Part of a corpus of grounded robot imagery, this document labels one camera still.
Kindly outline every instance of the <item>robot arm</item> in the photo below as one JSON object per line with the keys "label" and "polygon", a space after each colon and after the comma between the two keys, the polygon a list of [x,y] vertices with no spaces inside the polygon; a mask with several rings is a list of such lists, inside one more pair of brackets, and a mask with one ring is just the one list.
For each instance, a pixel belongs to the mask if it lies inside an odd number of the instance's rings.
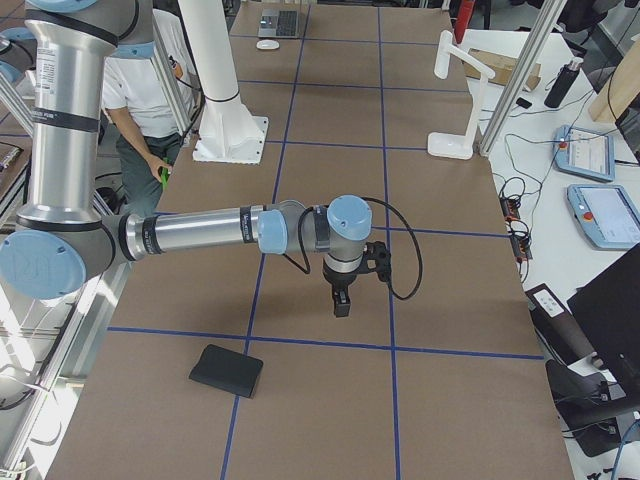
{"label": "robot arm", "polygon": [[351,195],[308,209],[286,201],[101,217],[91,198],[104,58],[153,54],[151,6],[146,0],[29,0],[26,18],[38,41],[32,185],[17,212],[20,230],[0,248],[0,274],[18,291],[55,298],[114,264],[234,243],[257,243],[263,253],[302,250],[305,261],[307,251],[324,253],[336,316],[348,315],[348,286],[358,274],[375,271],[391,287],[389,252],[381,242],[366,243],[371,209]]}

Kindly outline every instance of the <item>cardboard box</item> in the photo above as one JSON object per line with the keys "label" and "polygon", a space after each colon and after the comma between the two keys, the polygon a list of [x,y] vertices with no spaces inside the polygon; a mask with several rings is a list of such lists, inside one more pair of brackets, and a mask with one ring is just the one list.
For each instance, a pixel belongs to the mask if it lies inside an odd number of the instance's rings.
{"label": "cardboard box", "polygon": [[[496,76],[493,77],[492,80],[489,80],[491,83],[496,83],[498,85],[506,85],[511,77],[511,72],[516,66],[517,59],[512,57],[507,57],[505,55],[498,55],[496,53],[484,52],[482,50],[471,49],[469,50],[469,55],[477,58],[482,63],[491,67],[495,72]],[[464,71],[467,77],[471,78],[480,78],[480,73],[473,68],[471,65],[465,63]],[[526,86],[529,91],[534,90],[538,84],[540,83],[540,64],[536,63],[527,79]]]}

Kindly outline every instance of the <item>person's hand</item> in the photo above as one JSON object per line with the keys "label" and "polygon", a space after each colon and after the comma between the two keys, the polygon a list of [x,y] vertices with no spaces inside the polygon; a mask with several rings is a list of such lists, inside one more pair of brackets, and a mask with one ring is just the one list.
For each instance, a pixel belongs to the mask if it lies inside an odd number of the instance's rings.
{"label": "person's hand", "polygon": [[151,175],[153,178],[158,180],[158,182],[162,182],[160,178],[161,168],[166,168],[169,173],[171,173],[171,165],[162,160],[160,157],[156,157],[155,155],[149,155],[146,159],[147,164],[149,165],[149,170],[151,170]]}

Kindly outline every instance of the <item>white t-shirt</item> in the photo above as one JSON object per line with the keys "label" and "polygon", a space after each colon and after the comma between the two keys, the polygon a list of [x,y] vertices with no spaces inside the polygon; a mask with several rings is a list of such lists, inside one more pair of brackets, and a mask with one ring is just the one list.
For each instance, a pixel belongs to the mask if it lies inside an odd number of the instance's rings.
{"label": "white t-shirt", "polygon": [[[153,15],[174,74],[190,83],[189,73],[195,75],[195,68],[184,41],[180,19],[163,10],[153,10]],[[178,88],[187,112],[190,112],[193,93],[180,82]],[[108,57],[105,60],[102,106],[106,109],[127,107],[133,121],[147,137],[162,138],[178,131],[151,60],[148,59]]]}

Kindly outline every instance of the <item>computer mouse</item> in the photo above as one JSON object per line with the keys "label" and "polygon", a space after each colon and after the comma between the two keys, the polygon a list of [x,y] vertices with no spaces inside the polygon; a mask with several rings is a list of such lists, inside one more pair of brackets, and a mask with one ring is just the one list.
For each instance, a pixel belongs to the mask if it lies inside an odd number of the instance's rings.
{"label": "computer mouse", "polygon": [[280,44],[276,40],[260,40],[256,43],[258,50],[277,50]]}

